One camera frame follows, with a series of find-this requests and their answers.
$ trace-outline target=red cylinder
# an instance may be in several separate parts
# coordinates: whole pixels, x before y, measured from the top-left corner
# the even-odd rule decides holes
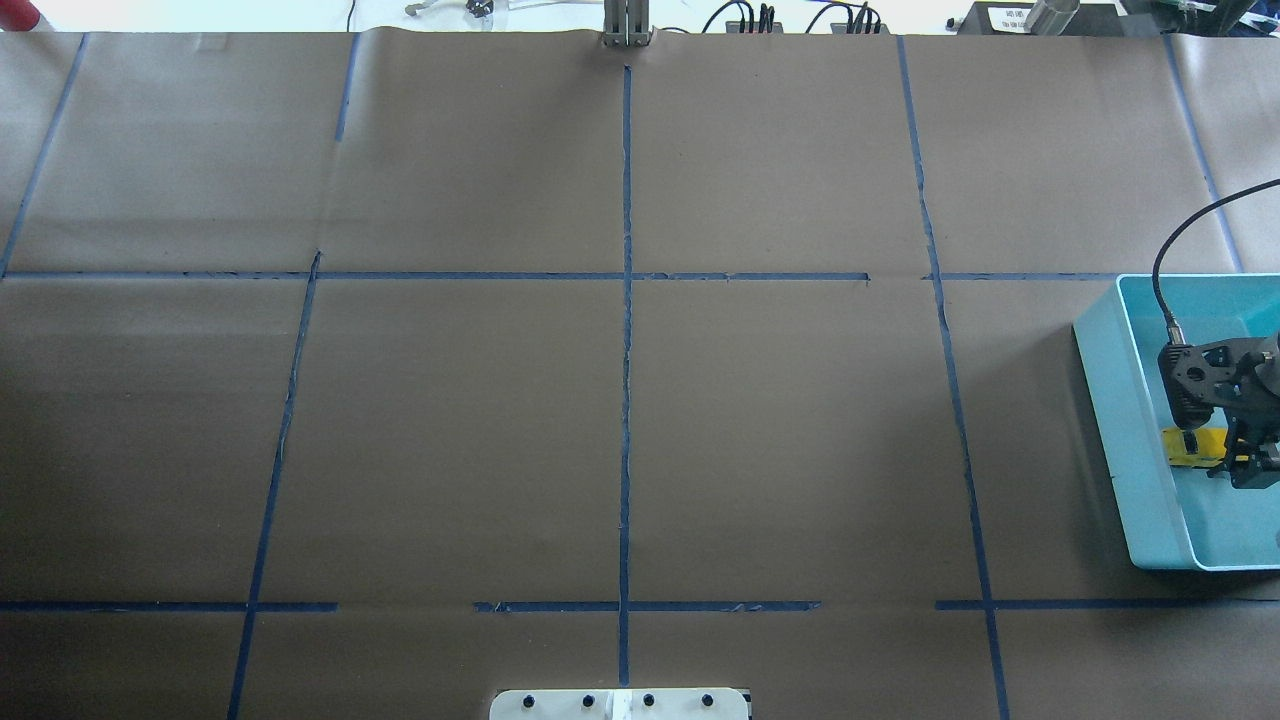
[[[0,0],[0,28],[5,32],[26,32],[40,22],[40,10],[31,0]]]

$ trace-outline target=label sticker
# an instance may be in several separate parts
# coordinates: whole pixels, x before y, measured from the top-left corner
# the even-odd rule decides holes
[[[987,8],[987,17],[996,32],[1027,33],[1027,10],[1021,8]]]

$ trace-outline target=yellow object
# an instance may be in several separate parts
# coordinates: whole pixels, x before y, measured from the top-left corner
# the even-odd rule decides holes
[[[1226,455],[1226,428],[1165,428],[1160,434],[1169,464],[1175,468],[1212,468]]]

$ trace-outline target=blue bin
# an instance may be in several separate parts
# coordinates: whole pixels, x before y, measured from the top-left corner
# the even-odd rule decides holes
[[[1165,299],[1203,345],[1280,329],[1280,275],[1161,275]],[[1174,427],[1156,355],[1169,337],[1151,275],[1120,275],[1075,322],[1129,557],[1147,569],[1280,569],[1280,484],[1234,489],[1226,477],[1170,468]],[[1210,425],[1225,427],[1219,410]]]

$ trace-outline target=black wire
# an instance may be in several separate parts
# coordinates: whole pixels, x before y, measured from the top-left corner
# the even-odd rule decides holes
[[[849,5],[849,4],[845,4],[845,3],[827,3],[826,5],[822,6],[820,10],[818,10],[818,14],[814,15],[812,20],[809,20],[809,27],[804,28],[804,33],[809,35],[809,31],[813,29],[813,26],[818,24],[818,19],[822,18],[822,14],[826,13],[827,10],[832,9],[832,8],[844,8],[845,12],[849,13],[849,27],[854,27],[854,6],[852,5]]]
[[[703,26],[703,32],[707,32],[707,29],[712,27],[712,23],[716,22],[716,18],[719,17],[719,14],[723,13],[724,10],[730,9],[730,6],[732,5],[737,5],[739,13],[742,12],[744,6],[746,8],[746,15],[749,18],[746,20],[746,27],[751,27],[755,24],[755,8],[751,8],[750,3],[748,3],[746,0],[728,0],[728,3],[724,3],[723,5],[719,6],[718,10],[712,13],[712,17],[707,18],[707,24]]]
[[[1228,202],[1233,202],[1248,195],[1253,195],[1254,192],[1261,192],[1268,187],[1276,187],[1276,186],[1280,186],[1280,178],[1244,188],[1234,195],[1228,195],[1226,197],[1219,200],[1217,202],[1210,202],[1208,205],[1197,210],[1194,215],[1183,220],[1183,224],[1178,225],[1178,229],[1174,231],[1174,234],[1169,236],[1169,240],[1165,241],[1165,245],[1160,247],[1160,252],[1156,254],[1156,264],[1151,266],[1151,287],[1152,290],[1156,291],[1156,302],[1160,304],[1160,311],[1165,314],[1165,324],[1172,325],[1175,320],[1174,320],[1174,314],[1169,310],[1169,304],[1165,302],[1165,295],[1160,291],[1160,264],[1165,261],[1165,252],[1169,252],[1169,247],[1174,243],[1175,240],[1178,240],[1178,236],[1183,234],[1183,231],[1189,228],[1192,223],[1212,213],[1213,210],[1217,210],[1222,205],[1226,205]]]

